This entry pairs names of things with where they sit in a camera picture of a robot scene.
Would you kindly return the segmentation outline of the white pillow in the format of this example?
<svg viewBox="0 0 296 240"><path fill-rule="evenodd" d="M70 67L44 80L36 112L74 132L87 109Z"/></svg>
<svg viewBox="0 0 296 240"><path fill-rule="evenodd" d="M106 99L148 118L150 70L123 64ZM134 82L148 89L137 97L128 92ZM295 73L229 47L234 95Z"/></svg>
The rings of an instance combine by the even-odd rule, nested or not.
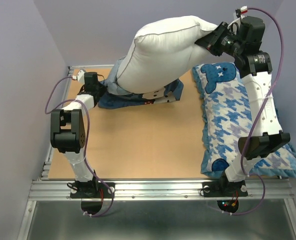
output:
<svg viewBox="0 0 296 240"><path fill-rule="evenodd" d="M136 94L153 92L170 84L209 55L195 41L216 27L193 15L146 24L135 34L118 67L117 84Z"/></svg>

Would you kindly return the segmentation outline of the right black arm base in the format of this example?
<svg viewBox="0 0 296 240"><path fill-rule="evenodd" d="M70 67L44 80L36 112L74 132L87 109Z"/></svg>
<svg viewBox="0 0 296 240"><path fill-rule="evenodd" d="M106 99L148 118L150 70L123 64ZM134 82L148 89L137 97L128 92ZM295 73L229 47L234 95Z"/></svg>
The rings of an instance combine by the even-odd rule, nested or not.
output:
<svg viewBox="0 0 296 240"><path fill-rule="evenodd" d="M202 183L199 194L205 198L218 198L217 205L224 213L235 214L239 208L239 197L247 197L245 181L220 183L219 180Z"/></svg>

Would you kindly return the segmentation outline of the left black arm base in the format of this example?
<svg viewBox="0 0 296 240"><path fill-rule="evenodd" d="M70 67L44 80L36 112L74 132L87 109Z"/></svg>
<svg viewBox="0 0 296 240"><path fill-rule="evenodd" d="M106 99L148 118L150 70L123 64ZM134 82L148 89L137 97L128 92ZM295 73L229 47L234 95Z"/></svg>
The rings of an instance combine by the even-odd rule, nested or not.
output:
<svg viewBox="0 0 296 240"><path fill-rule="evenodd" d="M80 207L85 216L95 218L106 214L115 199L115 183L108 182L106 187L102 182L68 182L70 198L81 200Z"/></svg>

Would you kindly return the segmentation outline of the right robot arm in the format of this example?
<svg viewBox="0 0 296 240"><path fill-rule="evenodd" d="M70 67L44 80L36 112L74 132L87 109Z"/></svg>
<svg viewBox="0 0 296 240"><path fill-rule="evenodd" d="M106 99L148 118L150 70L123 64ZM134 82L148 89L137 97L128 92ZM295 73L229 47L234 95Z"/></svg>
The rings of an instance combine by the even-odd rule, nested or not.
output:
<svg viewBox="0 0 296 240"><path fill-rule="evenodd" d="M215 30L195 42L214 56L226 53L234 58L252 117L248 137L238 140L236 158L218 180L202 185L200 195L203 197L246 197L245 179L252 168L291 139L277 118L272 96L271 57L260 49L264 32L261 18L244 16L231 24L221 22Z"/></svg>

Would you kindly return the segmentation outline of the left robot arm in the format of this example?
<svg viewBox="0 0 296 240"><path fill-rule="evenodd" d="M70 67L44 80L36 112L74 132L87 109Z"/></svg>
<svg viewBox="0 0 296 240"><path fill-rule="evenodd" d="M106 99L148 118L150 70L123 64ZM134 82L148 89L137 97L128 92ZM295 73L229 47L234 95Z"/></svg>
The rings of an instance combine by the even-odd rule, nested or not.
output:
<svg viewBox="0 0 296 240"><path fill-rule="evenodd" d="M81 69L70 78L82 84L77 96L64 101L68 103L65 107L52 111L45 108L50 115L50 144L65 156L73 170L74 182L67 184L70 197L95 198L100 194L99 183L96 172L86 163L85 150L90 131L89 110L96 107L106 88L99 82L97 72Z"/></svg>

